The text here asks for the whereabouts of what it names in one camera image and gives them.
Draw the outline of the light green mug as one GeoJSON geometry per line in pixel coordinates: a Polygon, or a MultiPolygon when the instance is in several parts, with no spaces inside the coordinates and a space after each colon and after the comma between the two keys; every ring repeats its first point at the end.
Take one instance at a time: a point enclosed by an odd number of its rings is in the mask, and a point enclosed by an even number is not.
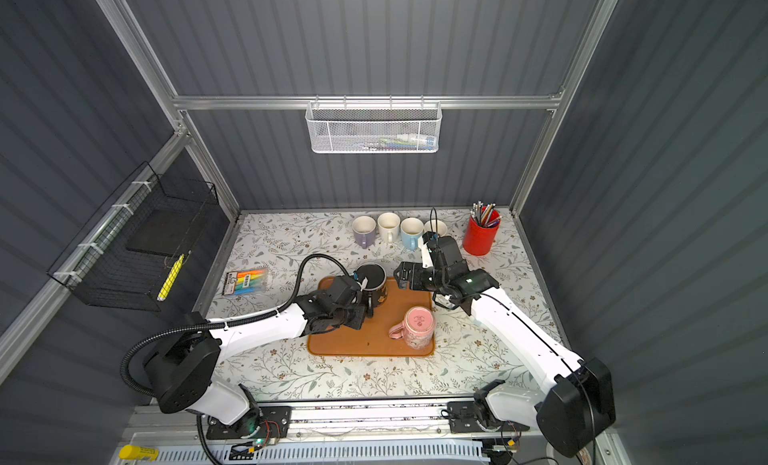
{"type": "Polygon", "coordinates": [[[448,234],[448,226],[442,220],[430,219],[424,225],[424,232],[434,232],[439,236],[446,236],[448,234]]]}

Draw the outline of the black patterned mug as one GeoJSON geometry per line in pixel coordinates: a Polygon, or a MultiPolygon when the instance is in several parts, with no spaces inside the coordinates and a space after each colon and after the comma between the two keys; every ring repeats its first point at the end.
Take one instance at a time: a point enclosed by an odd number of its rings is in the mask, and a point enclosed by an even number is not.
{"type": "Polygon", "coordinates": [[[361,287],[358,303],[363,307],[366,317],[372,318],[375,309],[388,296],[386,271],[380,264],[366,263],[355,270],[354,278],[361,287]]]}

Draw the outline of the light blue mug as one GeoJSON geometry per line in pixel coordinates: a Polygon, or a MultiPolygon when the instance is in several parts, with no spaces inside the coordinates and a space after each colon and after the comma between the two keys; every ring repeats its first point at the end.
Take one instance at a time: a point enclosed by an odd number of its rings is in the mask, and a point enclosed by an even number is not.
{"type": "Polygon", "coordinates": [[[408,217],[401,221],[400,237],[402,244],[407,250],[417,250],[419,248],[419,239],[423,235],[424,224],[415,217],[408,217]]]}

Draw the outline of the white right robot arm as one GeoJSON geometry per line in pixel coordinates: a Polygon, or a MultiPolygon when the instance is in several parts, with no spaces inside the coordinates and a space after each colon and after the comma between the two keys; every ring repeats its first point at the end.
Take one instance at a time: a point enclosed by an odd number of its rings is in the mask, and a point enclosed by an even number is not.
{"type": "Polygon", "coordinates": [[[611,372],[599,359],[582,359],[548,335],[483,269],[471,269],[456,240],[426,232],[422,258],[394,271],[401,289],[426,291],[448,310],[462,309],[493,332],[538,384],[525,390],[496,379],[473,397],[475,421],[496,430],[508,422],[538,429],[561,455],[573,457],[616,421],[611,372]]]}

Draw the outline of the purple mug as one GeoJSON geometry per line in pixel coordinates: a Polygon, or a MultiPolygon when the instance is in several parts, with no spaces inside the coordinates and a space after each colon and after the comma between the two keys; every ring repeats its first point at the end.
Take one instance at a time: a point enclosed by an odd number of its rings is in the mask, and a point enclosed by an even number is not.
{"type": "Polygon", "coordinates": [[[368,215],[358,216],[352,222],[352,231],[355,242],[363,249],[367,249],[376,241],[377,222],[368,215]]]}

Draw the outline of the orange plastic tray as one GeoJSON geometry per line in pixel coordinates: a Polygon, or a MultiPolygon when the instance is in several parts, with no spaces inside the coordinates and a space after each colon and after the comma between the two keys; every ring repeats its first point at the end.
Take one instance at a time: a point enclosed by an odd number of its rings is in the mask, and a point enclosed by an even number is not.
{"type": "Polygon", "coordinates": [[[360,330],[342,326],[327,334],[310,335],[307,348],[316,356],[345,357],[426,357],[434,353],[435,338],[427,347],[413,349],[404,339],[391,339],[389,330],[400,323],[415,306],[432,310],[432,295],[426,291],[400,289],[393,277],[387,278],[387,298],[366,318],[360,330]]]}

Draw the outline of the white mug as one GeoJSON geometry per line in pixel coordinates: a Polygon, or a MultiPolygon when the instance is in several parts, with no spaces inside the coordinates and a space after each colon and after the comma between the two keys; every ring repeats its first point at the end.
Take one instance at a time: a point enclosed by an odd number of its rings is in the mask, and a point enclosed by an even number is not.
{"type": "Polygon", "coordinates": [[[401,219],[394,212],[385,212],[378,217],[378,234],[384,243],[395,243],[399,239],[400,224],[401,219]]]}

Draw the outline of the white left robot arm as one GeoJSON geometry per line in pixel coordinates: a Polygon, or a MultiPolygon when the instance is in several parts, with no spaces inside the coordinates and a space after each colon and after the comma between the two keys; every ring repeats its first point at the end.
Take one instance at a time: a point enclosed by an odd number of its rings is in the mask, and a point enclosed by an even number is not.
{"type": "Polygon", "coordinates": [[[191,411],[225,425],[255,418],[255,399],[221,379],[216,374],[219,363],[283,339],[325,334],[342,326],[359,329],[366,318],[368,306],[361,297],[369,280],[345,267],[328,288],[299,293],[304,268],[312,259],[341,264],[327,254],[313,253],[300,263],[294,289],[282,305],[211,320],[194,312],[182,326],[139,341],[120,363],[122,380],[134,391],[156,398],[166,414],[191,411]]]}

